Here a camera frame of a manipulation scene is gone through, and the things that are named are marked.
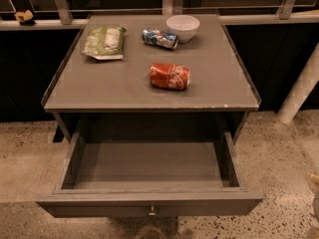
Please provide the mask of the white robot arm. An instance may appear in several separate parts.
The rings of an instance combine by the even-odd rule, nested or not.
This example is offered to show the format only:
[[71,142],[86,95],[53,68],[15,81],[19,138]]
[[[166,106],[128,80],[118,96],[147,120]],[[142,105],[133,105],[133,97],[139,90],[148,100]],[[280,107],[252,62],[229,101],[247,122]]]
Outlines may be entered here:
[[[306,179],[310,190],[314,194],[314,198],[312,201],[313,217],[319,223],[319,176],[307,173]],[[319,228],[312,226],[308,230],[306,239],[319,239]]]

